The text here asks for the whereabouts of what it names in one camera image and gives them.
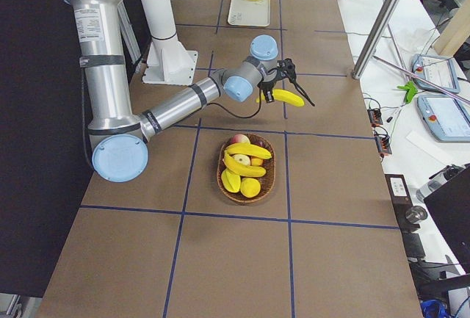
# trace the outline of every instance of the white label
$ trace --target white label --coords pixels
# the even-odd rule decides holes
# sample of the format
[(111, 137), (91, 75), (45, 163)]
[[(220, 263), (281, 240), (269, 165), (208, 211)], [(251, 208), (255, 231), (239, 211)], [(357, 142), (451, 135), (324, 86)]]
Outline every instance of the white label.
[(75, 21), (80, 43), (104, 40), (99, 9), (82, 8), (76, 10)]
[(395, 197), (406, 197), (406, 189), (403, 180), (398, 177), (390, 178), (391, 189), (394, 191)]

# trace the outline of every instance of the green clamp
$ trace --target green clamp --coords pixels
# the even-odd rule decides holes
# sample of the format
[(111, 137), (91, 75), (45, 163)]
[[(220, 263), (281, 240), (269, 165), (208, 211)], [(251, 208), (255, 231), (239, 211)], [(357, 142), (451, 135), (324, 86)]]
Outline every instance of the green clamp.
[(418, 90), (412, 81), (408, 81), (408, 83), (405, 85), (399, 85), (397, 88), (406, 90), (405, 104), (409, 104), (413, 100), (414, 96), (418, 93)]

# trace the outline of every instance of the light blue cap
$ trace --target light blue cap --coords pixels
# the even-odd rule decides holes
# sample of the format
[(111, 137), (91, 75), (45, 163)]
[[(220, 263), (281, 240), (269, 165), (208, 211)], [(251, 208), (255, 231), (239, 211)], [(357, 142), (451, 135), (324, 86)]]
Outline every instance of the light blue cap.
[(251, 42), (250, 53), (251, 56), (261, 61), (269, 61), (278, 56), (278, 44), (274, 37), (259, 35)]
[(245, 78), (240, 76), (228, 77), (223, 89), (232, 99), (242, 103), (253, 92), (253, 86)]
[(129, 181), (147, 166), (147, 145), (131, 134), (117, 134), (96, 146), (92, 161), (102, 178), (113, 182)]

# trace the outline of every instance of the yellow banana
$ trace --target yellow banana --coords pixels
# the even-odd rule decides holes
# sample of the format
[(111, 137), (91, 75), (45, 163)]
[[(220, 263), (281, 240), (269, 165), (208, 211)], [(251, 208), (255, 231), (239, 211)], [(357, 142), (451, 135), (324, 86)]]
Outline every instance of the yellow banana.
[(262, 177), (266, 174), (266, 169), (261, 166), (248, 166), (240, 164), (232, 158), (227, 151), (224, 151), (223, 162), (225, 166), (232, 172), (240, 176), (246, 177)]
[(223, 186), (229, 192), (237, 193), (238, 191), (240, 191), (240, 185), (242, 183), (240, 175), (236, 175), (232, 173), (229, 169), (225, 169), (224, 171), (222, 171), (222, 175), (220, 175), (220, 178), (222, 179)]
[(260, 159), (271, 159), (271, 152), (265, 148), (259, 147), (254, 144), (248, 143), (234, 143), (230, 144), (226, 149), (227, 153), (230, 155), (234, 154), (244, 154), (256, 156)]
[(292, 92), (289, 92), (288, 90), (273, 89), (272, 96), (274, 97), (274, 100), (284, 101), (285, 103), (288, 103), (297, 107), (301, 107), (305, 105), (305, 101), (300, 96)]

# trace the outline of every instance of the wicker basket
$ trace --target wicker basket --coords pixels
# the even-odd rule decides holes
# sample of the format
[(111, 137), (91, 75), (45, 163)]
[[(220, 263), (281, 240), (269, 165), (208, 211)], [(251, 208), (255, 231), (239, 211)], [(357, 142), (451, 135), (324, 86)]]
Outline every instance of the wicker basket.
[(238, 193), (230, 193), (225, 189), (222, 183), (222, 171), (225, 169), (225, 164), (223, 162), (223, 152), (225, 148), (227, 148), (230, 145), (230, 141), (227, 141), (224, 143), (220, 149), (220, 154), (219, 154), (219, 164), (217, 166), (217, 184), (219, 185), (220, 190), (224, 195), (226, 195), (228, 198), (233, 200), (234, 202), (238, 204), (251, 204), (255, 203), (257, 201), (260, 201), (264, 196), (266, 196), (270, 190), (272, 189), (272, 186), (274, 185), (274, 179), (275, 179), (275, 155), (274, 155), (274, 150), (272, 149), (271, 144), (265, 140), (264, 138), (257, 136), (256, 134), (245, 134), (249, 139), (252, 144), (256, 144), (257, 142), (262, 142), (263, 143), (263, 148), (266, 148), (268, 151), (271, 152), (272, 158), (268, 160), (264, 160), (263, 162), (263, 167), (266, 169), (266, 175), (263, 177), (257, 177), (258, 181), (261, 184), (261, 191), (259, 194), (257, 194), (253, 198), (246, 198), (241, 192)]

